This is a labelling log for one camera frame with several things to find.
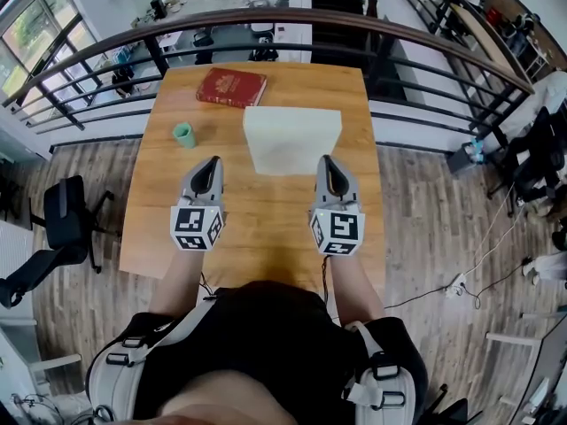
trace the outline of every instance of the staircase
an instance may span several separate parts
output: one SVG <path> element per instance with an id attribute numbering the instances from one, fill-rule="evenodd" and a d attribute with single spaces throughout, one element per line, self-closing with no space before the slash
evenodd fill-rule
<path id="1" fill-rule="evenodd" d="M 312 0 L 313 8 L 322 10 L 335 10 L 362 14 L 362 0 Z M 313 26 L 313 44 L 333 44 L 352 49 L 363 50 L 366 44 L 367 35 L 356 29 L 341 29 L 336 27 Z M 350 67 L 364 67 L 362 57 L 348 57 L 334 53 L 314 52 L 311 57 L 312 63 L 322 63 L 325 65 L 338 65 Z"/>

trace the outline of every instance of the green cup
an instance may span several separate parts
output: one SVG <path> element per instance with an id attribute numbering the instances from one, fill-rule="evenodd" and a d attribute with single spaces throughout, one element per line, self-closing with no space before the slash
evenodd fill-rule
<path id="1" fill-rule="evenodd" d="M 195 148 L 195 131 L 189 123 L 180 123 L 174 128 L 174 139 L 185 148 Z"/>

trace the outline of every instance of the power strip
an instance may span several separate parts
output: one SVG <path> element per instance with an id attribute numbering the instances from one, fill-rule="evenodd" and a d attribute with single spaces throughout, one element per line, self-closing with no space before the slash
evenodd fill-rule
<path id="1" fill-rule="evenodd" d="M 462 286 L 466 283 L 467 277 L 464 273 L 458 274 L 453 283 L 451 283 L 448 287 L 445 288 L 445 297 L 447 299 L 454 298 L 455 296 L 462 295 Z"/>

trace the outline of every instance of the cable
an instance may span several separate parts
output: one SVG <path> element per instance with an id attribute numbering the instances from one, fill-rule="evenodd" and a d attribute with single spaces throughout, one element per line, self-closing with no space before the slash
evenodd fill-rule
<path id="1" fill-rule="evenodd" d="M 496 218 L 498 218 L 498 214 L 500 214 L 500 211 L 502 210 L 502 208 L 504 207 L 504 205 L 506 204 L 506 202 L 508 201 L 508 197 L 510 195 L 510 193 L 512 192 L 512 189 L 514 189 L 514 185 L 516 184 L 516 182 L 512 182 L 512 185 L 510 186 L 510 189 L 508 189 L 508 194 L 506 194 L 506 196 L 504 197 L 504 199 L 502 200 L 502 203 L 500 204 L 500 208 L 498 208 L 498 211 L 496 212 L 496 215 L 494 215 L 493 221 L 490 224 L 490 227 L 488 227 L 488 230 L 486 231 L 485 237 L 482 238 L 482 241 L 480 242 L 480 245 L 478 246 L 477 250 L 475 251 L 475 255 L 473 258 L 473 263 L 477 260 L 477 253 L 478 251 L 480 251 L 480 249 L 482 249 L 482 244 L 485 243 L 486 238 L 488 237 L 488 235 L 490 234 L 490 230 L 493 229 L 494 223 L 496 222 Z"/>
<path id="2" fill-rule="evenodd" d="M 519 212 L 518 212 L 516 218 L 514 219 L 514 223 L 512 223 L 512 226 L 508 229 L 508 231 L 506 231 L 506 233 L 504 233 L 504 234 L 501 236 L 501 238 L 498 240 L 498 243 L 496 243 L 496 245 L 495 245 L 490 251 L 488 251 L 487 253 L 485 253 L 485 255 L 480 259 L 480 261 L 479 261 L 472 269 L 469 269 L 466 273 L 464 273 L 465 278 L 466 278 L 466 276 L 467 276 L 468 274 L 470 274 L 471 272 L 475 271 L 475 270 L 482 264 L 482 262 L 485 260 L 485 258 L 488 257 L 488 255 L 490 255 L 492 252 L 494 252 L 494 251 L 498 248 L 498 246 L 501 244 L 501 242 L 504 240 L 504 238 L 508 235 L 508 233 L 514 229 L 514 227 L 516 226 L 517 220 L 518 220 L 518 219 L 520 218 L 520 216 L 522 215 L 522 210 L 523 210 L 523 209 L 524 209 L 524 206 L 522 205 L 522 207 L 520 208 L 520 210 L 519 210 Z"/>
<path id="3" fill-rule="evenodd" d="M 322 271 L 322 294 L 323 294 L 323 301 L 325 302 L 325 307 L 327 306 L 327 302 L 329 301 L 329 290 L 327 289 L 327 259 L 330 255 L 325 255 L 325 258 L 322 259 L 321 271 Z"/>
<path id="4" fill-rule="evenodd" d="M 451 284 L 452 284 L 452 283 L 449 283 L 448 285 L 446 285 L 446 286 L 444 286 L 444 287 L 439 287 L 439 288 L 437 288 L 437 289 L 435 289 L 435 290 L 427 291 L 426 293 L 423 293 L 423 294 L 421 294 L 421 295 L 419 295 L 419 296 L 416 296 L 416 297 L 412 297 L 411 299 L 408 299 L 407 301 L 404 301 L 404 302 L 400 302 L 399 304 L 396 304 L 396 305 L 388 305 L 387 307 L 384 307 L 384 309 L 387 309 L 387 308 L 396 308 L 396 307 L 399 307 L 400 305 L 407 304 L 408 302 L 415 301 L 416 299 L 424 298 L 424 297 L 427 296 L 428 294 L 437 293 L 438 291 L 442 291 L 442 290 L 444 290 L 445 288 L 450 287 Z"/>
<path id="5" fill-rule="evenodd" d="M 201 279 L 203 280 L 199 285 L 202 286 L 205 291 L 206 294 L 208 294 L 209 296 L 213 296 L 213 290 L 211 289 L 211 287 L 209 286 L 209 284 L 206 282 L 206 278 L 205 275 L 203 274 L 203 271 L 201 271 Z"/>
<path id="6" fill-rule="evenodd" d="M 467 287 L 464 285 L 464 283 L 461 284 L 461 288 L 464 290 L 465 293 L 467 293 L 469 296 L 473 296 L 475 298 L 475 309 L 480 310 L 480 307 L 482 305 L 482 303 L 480 302 L 480 295 L 482 293 L 484 293 L 486 290 L 491 289 L 494 285 L 497 285 L 500 282 L 504 282 L 506 279 L 508 279 L 509 277 L 512 276 L 512 274 L 514 274 L 520 267 L 526 265 L 531 259 L 525 258 L 522 260 L 522 263 L 520 263 L 519 266 L 515 267 L 514 269 L 512 269 L 510 271 L 510 273 L 508 275 L 505 275 L 504 277 L 502 277 L 500 280 L 497 280 L 496 282 L 492 282 L 490 285 L 488 285 L 487 287 L 483 288 L 478 294 L 473 294 L 470 291 L 467 290 Z"/>
<path id="7" fill-rule="evenodd" d="M 46 405 L 45 403 L 43 403 L 41 401 L 37 401 L 37 400 L 33 400 L 33 399 L 27 399 L 27 397 L 33 397 L 33 396 L 36 396 L 36 397 L 39 397 L 39 398 L 45 398 L 46 400 L 49 400 L 53 406 Z M 53 401 L 51 401 L 49 398 L 45 397 L 44 395 L 39 395 L 39 394 L 34 394 L 34 393 L 26 395 L 24 397 L 24 399 L 21 400 L 21 403 L 22 404 L 25 403 L 27 405 L 27 407 L 29 407 L 29 409 L 31 409 L 32 407 L 38 406 L 38 405 L 44 406 L 47 409 L 50 409 L 51 411 L 53 411 L 59 417 L 59 420 L 61 421 L 61 425 L 65 425 L 65 419 L 63 418 L 63 416 L 59 412 L 55 403 L 53 403 Z"/>

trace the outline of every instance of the buckle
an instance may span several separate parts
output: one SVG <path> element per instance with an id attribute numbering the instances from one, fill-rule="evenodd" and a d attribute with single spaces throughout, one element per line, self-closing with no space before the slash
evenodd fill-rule
<path id="1" fill-rule="evenodd" d="M 386 398 L 391 398 L 389 403 L 386 403 Z M 394 390 L 385 390 L 382 392 L 382 403 L 380 406 L 371 406 L 373 411 L 379 411 L 380 409 L 398 409 L 406 405 L 406 396 L 403 392 Z"/>
<path id="2" fill-rule="evenodd" d="M 393 359 L 385 354 L 383 351 L 375 352 L 370 358 L 370 366 L 372 367 L 372 374 L 377 381 L 384 381 L 387 379 L 397 378 L 400 374 L 400 366 L 396 364 Z M 378 373 L 380 368 L 393 368 L 393 370 L 381 370 L 382 374 Z"/>
<path id="3" fill-rule="evenodd" d="M 120 365 L 124 367 L 132 367 L 127 354 L 119 354 L 117 352 L 109 352 L 106 355 L 106 363 L 108 365 Z"/>
<path id="4" fill-rule="evenodd" d="M 142 346 L 142 341 L 144 337 L 142 336 L 128 336 L 122 340 L 123 348 L 140 348 Z"/>

